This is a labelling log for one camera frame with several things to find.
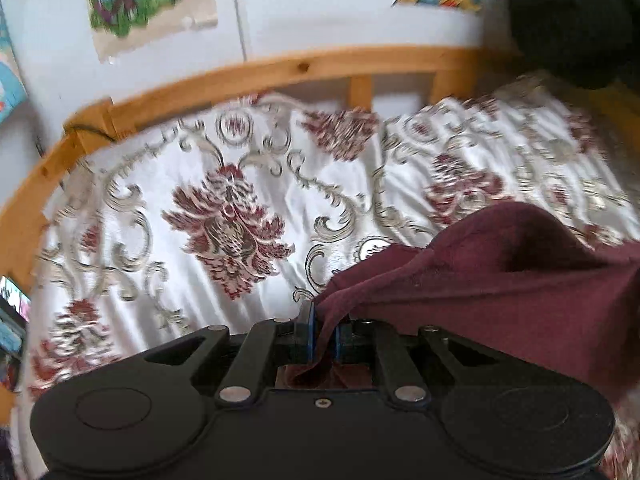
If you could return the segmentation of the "dark pillow at bed corner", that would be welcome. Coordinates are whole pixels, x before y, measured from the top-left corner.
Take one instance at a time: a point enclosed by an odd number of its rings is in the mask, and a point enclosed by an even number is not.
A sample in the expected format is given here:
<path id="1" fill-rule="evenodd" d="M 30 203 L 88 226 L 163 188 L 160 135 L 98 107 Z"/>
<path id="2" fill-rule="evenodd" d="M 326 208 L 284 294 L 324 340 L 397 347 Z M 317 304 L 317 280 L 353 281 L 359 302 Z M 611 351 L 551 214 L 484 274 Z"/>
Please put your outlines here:
<path id="1" fill-rule="evenodd" d="M 554 76 L 639 89 L 639 0 L 509 0 L 509 16 L 520 51 Z"/>

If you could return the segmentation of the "maroon small garment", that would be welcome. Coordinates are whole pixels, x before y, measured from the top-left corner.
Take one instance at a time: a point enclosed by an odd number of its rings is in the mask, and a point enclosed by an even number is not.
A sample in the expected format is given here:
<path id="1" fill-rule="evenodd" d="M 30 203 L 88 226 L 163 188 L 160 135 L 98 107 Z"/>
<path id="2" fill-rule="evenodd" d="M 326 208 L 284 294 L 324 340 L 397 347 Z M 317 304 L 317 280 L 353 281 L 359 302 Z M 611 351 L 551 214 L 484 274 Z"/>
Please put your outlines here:
<path id="1" fill-rule="evenodd" d="M 412 335 L 436 325 L 617 400 L 639 379 L 639 246 L 589 248 L 552 214 L 503 203 L 426 247 L 393 244 L 314 300 L 323 353 L 346 316 Z"/>

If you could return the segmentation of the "green-haired girl wall drawing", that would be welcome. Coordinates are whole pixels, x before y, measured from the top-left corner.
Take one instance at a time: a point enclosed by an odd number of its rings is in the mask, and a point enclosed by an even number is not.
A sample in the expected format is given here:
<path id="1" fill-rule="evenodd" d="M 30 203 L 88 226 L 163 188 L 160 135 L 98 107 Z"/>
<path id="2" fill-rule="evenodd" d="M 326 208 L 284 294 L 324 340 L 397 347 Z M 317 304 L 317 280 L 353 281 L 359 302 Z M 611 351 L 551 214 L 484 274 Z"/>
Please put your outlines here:
<path id="1" fill-rule="evenodd" d="M 214 27 L 215 0 L 87 0 L 100 61 L 183 30 Z"/>

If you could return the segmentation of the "wooden bed frame rail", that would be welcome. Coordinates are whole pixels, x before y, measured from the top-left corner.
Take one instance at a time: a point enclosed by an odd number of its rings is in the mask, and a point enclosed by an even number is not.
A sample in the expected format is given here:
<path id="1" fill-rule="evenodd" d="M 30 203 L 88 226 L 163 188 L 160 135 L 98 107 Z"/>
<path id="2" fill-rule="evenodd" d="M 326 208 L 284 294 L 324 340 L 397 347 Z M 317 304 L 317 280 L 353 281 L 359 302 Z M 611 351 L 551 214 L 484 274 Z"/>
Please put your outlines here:
<path id="1" fill-rule="evenodd" d="M 74 168 L 104 148 L 243 96 L 277 93 L 326 112 L 361 110 L 383 118 L 453 96 L 472 100 L 486 72 L 482 51 L 462 48 L 350 48 L 267 58 L 221 68 L 116 103 L 102 100 L 71 117 L 62 139 L 1 211 L 1 271 L 32 298 L 47 225 L 44 211 Z"/>

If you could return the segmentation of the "white floral satin bedspread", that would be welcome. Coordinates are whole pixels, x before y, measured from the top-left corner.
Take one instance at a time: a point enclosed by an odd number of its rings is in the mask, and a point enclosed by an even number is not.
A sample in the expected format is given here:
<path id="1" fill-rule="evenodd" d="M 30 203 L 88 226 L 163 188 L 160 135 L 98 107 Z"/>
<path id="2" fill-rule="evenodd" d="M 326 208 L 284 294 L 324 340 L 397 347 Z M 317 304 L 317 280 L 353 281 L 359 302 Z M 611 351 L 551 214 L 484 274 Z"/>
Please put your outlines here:
<path id="1" fill-rule="evenodd" d="M 17 475 L 46 473 L 29 416 L 59 382 L 209 324 L 242 333 L 293 313 L 338 272 L 504 200 L 588 248 L 639 245 L 639 205 L 590 118 L 532 78 L 392 118 L 243 96 L 95 152 L 44 211 Z"/>

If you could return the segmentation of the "blue orange wall drawing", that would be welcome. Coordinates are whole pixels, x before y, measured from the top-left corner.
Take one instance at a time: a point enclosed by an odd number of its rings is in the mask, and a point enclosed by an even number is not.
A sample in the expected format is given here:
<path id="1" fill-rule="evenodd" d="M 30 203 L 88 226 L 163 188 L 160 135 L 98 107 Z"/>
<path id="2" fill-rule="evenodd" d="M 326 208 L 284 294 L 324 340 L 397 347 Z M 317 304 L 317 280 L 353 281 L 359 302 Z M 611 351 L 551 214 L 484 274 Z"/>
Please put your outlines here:
<path id="1" fill-rule="evenodd" d="M 3 9 L 0 8 L 0 122 L 27 99 Z"/>

